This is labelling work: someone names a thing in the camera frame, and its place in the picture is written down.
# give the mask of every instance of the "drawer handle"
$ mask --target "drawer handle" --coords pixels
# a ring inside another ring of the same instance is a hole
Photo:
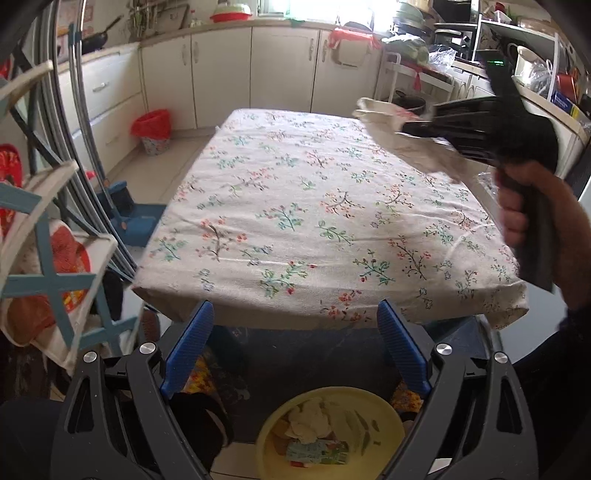
[[[109,82],[103,82],[98,87],[92,89],[93,92],[100,92],[101,90],[106,89],[109,86]]]
[[[109,140],[105,145],[111,145],[112,143],[117,142],[117,140],[121,137],[121,134],[115,135],[111,140]]]

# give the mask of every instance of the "floral tablecloth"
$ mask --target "floral tablecloth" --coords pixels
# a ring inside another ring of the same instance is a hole
[[[378,147],[354,119],[238,110],[189,171],[134,291],[173,320],[209,299],[216,323],[376,325],[527,311],[516,262],[463,184]]]

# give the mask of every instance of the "hand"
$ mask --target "hand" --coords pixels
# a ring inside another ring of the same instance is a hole
[[[525,186],[534,186],[548,197],[558,233],[558,255],[554,266],[554,283],[562,291],[570,310],[591,303],[591,225],[589,217],[569,186],[536,161],[504,167],[504,172]],[[509,247],[525,239],[528,218],[521,212],[523,197],[503,187],[497,175],[499,205],[502,208],[503,236]]]

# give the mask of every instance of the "person's leg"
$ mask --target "person's leg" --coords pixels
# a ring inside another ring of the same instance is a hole
[[[61,402],[20,397],[0,406],[0,478],[49,479]]]

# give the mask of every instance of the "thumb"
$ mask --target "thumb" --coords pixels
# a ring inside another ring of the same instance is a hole
[[[570,187],[539,162],[507,164],[503,168],[510,178],[522,185],[535,187],[554,204],[574,198]]]

